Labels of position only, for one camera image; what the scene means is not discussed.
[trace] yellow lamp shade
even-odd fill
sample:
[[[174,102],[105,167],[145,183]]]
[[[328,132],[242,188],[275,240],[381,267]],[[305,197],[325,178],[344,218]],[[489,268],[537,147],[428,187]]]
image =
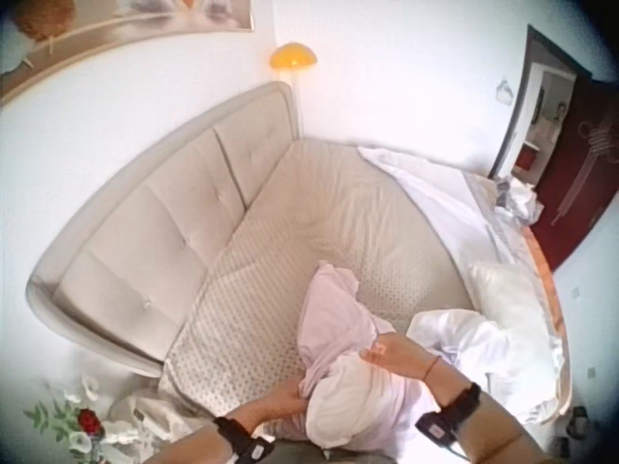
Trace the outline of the yellow lamp shade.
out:
[[[308,46],[302,43],[287,43],[271,55],[274,70],[296,70],[315,65],[318,59]]]

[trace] door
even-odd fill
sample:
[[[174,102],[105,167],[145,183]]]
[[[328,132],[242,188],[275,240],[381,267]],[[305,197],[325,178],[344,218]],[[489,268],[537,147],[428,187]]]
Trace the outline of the door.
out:
[[[557,145],[537,185],[531,229],[554,271],[595,225],[619,188],[619,92],[579,77]]]

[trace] bracelet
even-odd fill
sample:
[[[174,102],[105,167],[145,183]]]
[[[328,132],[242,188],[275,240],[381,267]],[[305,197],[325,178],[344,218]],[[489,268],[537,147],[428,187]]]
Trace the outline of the bracelet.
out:
[[[434,367],[436,366],[436,364],[441,360],[440,356],[435,356],[434,357],[434,361],[432,361],[432,364],[429,365],[429,368],[427,369],[426,373],[424,374],[424,377],[422,377],[422,382],[425,382],[428,375],[430,374],[430,372],[434,369]]]

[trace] person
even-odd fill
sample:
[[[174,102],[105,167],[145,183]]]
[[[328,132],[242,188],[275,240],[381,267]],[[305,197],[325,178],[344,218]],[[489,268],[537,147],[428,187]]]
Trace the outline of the person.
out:
[[[388,371],[423,380],[436,402],[451,404],[471,382],[458,370],[434,357],[426,349],[401,333],[384,333],[370,349],[361,354],[368,363]],[[252,434],[266,422],[302,414],[308,401],[298,393],[299,378],[289,379],[267,395],[244,404],[227,417],[239,422]],[[553,462],[542,452],[524,428],[490,396],[483,393],[475,412],[460,426],[457,440],[474,463],[546,463]],[[179,440],[152,457],[147,464],[224,464],[232,457],[229,443],[212,425]],[[309,443],[276,441],[275,449],[264,464],[317,464],[322,462],[394,463],[380,455],[335,450],[329,460],[321,449]]]

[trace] upholstered headboard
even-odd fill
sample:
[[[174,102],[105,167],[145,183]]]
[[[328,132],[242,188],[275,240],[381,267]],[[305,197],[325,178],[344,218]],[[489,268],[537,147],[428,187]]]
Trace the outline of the upholstered headboard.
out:
[[[227,101],[125,166],[75,214],[28,281],[58,334],[149,376],[202,282],[297,139],[289,87]]]

